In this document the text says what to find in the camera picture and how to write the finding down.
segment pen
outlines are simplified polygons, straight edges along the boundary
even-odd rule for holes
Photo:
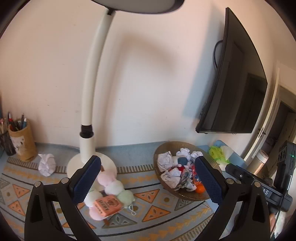
[[[24,123],[24,117],[25,117],[25,115],[24,115],[24,113],[22,114],[22,117],[21,117],[21,119],[20,119],[20,128],[22,129],[22,125],[23,125],[23,123]]]
[[[18,130],[20,130],[20,126],[19,126],[19,124],[18,124],[18,120],[16,119],[15,121],[13,121],[14,123],[15,123],[15,127],[18,129]]]
[[[18,120],[18,121],[17,121],[17,126],[18,126],[18,129],[19,129],[19,130],[22,129],[22,125],[21,125],[21,123],[22,123],[21,120]]]
[[[18,131],[13,119],[11,118],[11,114],[9,112],[8,112],[8,123],[11,125],[12,131]]]
[[[24,129],[26,127],[26,125],[27,125],[27,118],[24,119],[24,122],[22,124],[22,129]]]

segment monitor cable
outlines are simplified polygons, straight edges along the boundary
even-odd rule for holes
[[[214,47],[214,64],[215,64],[216,69],[218,68],[218,66],[217,66],[217,62],[216,62],[216,48],[217,48],[218,44],[220,44],[220,43],[222,43],[222,42],[223,42],[223,40],[219,40],[219,41],[215,44],[215,47]]]

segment brown glass bowl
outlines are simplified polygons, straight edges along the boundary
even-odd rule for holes
[[[188,191],[186,191],[186,188],[181,188],[177,191],[174,191],[161,179],[160,175],[163,172],[161,172],[159,170],[158,165],[157,165],[158,154],[170,151],[172,156],[175,156],[176,152],[179,151],[181,148],[188,148],[190,150],[190,153],[192,153],[193,151],[201,151],[203,153],[205,159],[209,162],[209,164],[213,168],[219,170],[222,173],[222,171],[221,171],[219,165],[216,163],[216,161],[214,161],[214,159],[208,153],[206,153],[204,150],[202,150],[194,145],[191,145],[189,143],[186,143],[186,142],[171,141],[171,142],[166,142],[166,143],[160,145],[154,153],[153,163],[154,163],[154,169],[155,169],[155,173],[156,173],[157,178],[159,179],[160,183],[163,185],[163,187],[167,191],[169,191],[171,194],[173,194],[174,196],[176,196],[178,198],[188,200],[188,201],[203,201],[203,200],[209,199],[210,197],[206,191],[203,193],[196,193],[195,191],[188,192]]]

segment lamp head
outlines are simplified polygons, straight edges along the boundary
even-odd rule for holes
[[[146,13],[160,14],[172,12],[182,6],[185,0],[93,0],[109,9]]]

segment black mesh pen cup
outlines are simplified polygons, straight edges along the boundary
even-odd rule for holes
[[[11,142],[8,131],[0,134],[0,145],[4,147],[4,150],[8,156],[15,154],[15,148]]]

